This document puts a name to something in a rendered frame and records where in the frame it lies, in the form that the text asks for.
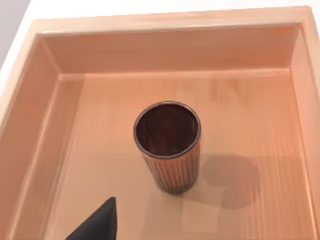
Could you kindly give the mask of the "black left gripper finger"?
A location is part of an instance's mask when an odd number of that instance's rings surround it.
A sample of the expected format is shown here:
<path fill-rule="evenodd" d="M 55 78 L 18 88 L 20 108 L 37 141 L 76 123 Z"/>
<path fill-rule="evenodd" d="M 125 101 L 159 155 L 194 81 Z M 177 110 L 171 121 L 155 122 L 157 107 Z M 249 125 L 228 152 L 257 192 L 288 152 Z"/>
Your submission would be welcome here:
<path fill-rule="evenodd" d="M 117 240 L 116 198 L 106 200 L 65 240 Z"/>

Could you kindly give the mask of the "brown ribbed cup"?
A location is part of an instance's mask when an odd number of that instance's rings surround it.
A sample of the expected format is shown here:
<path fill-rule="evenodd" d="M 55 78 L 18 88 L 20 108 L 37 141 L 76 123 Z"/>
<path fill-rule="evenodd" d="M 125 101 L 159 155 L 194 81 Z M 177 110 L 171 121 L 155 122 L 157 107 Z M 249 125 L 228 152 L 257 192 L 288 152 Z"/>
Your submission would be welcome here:
<path fill-rule="evenodd" d="M 160 190 L 180 195 L 196 183 L 201 134 L 198 115 L 182 102 L 157 102 L 138 115 L 133 139 Z"/>

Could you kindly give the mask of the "shallow salmon-coloured box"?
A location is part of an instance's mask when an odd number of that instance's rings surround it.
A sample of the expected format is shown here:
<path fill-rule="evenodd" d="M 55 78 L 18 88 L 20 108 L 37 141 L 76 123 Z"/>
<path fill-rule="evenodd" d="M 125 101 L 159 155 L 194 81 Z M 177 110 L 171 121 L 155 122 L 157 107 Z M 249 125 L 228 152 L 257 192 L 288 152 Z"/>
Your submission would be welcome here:
<path fill-rule="evenodd" d="M 134 142 L 162 101 L 201 121 L 181 196 Z M 0 240 L 65 240 L 110 197 L 117 240 L 320 240 L 312 9 L 34 21 L 0 97 Z"/>

